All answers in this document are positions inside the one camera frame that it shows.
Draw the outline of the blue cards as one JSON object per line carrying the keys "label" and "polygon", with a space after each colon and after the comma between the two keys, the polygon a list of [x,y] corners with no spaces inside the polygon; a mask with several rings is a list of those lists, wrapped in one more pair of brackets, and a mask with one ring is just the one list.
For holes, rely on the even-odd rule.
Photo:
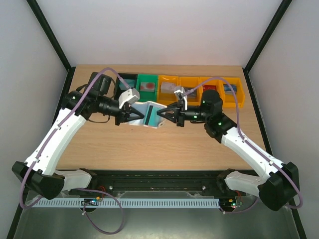
{"label": "blue cards", "polygon": [[132,121],[128,122],[127,124],[133,125],[133,126],[144,126],[144,122],[145,122],[145,119],[146,119],[147,114],[148,114],[149,103],[147,103],[147,102],[144,102],[144,103],[136,102],[136,103],[132,104],[132,107],[135,110],[137,110],[140,113],[142,113],[144,115],[144,117],[142,119],[132,120]]}

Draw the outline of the teal black-stripe credit card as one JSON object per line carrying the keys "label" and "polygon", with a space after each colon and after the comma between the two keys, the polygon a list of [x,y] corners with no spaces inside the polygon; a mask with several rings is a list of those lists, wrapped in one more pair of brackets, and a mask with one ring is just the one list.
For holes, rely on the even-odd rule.
{"label": "teal black-stripe credit card", "polygon": [[159,107],[150,105],[148,108],[148,114],[144,122],[144,126],[148,127],[158,127],[161,123],[161,117],[157,115],[157,111],[160,110]]}

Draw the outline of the beige leather card holder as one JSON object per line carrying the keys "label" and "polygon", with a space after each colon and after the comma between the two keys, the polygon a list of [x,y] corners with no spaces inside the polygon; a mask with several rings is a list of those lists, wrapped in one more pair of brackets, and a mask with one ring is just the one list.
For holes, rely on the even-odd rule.
{"label": "beige leather card holder", "polygon": [[150,128],[158,128],[164,124],[165,119],[157,115],[159,110],[165,109],[167,106],[147,101],[147,102],[136,102],[132,107],[144,115],[143,119],[136,119],[127,122],[128,125],[133,126],[145,126]]}

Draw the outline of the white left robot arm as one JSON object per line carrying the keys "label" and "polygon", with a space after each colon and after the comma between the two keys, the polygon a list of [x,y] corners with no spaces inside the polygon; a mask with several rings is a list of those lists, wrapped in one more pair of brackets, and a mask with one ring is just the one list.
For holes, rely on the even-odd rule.
{"label": "white left robot arm", "polygon": [[144,118],[144,114],[133,108],[140,93],[123,78],[119,80],[127,88],[117,100],[106,96],[113,79],[96,73],[86,85],[68,93],[51,129],[24,162],[15,162],[12,171],[21,181],[21,187],[51,200],[61,191],[86,188],[92,179],[87,170],[69,172],[56,171],[57,163],[75,133],[94,113],[114,117],[115,124]]}

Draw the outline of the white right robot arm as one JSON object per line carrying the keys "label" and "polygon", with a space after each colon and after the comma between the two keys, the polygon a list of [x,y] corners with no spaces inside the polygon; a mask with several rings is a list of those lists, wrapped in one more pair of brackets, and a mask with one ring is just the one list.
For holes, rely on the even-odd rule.
{"label": "white right robot arm", "polygon": [[240,191],[259,198],[266,207],[278,211],[299,191],[299,171],[265,152],[251,141],[231,118],[223,113],[223,101],[216,90],[202,94],[200,105],[187,106],[186,98],[177,91],[178,101],[159,110],[157,115],[183,127],[185,121],[203,123],[206,133],[228,147],[248,163],[256,176],[228,169],[218,175],[217,189],[223,195]]}

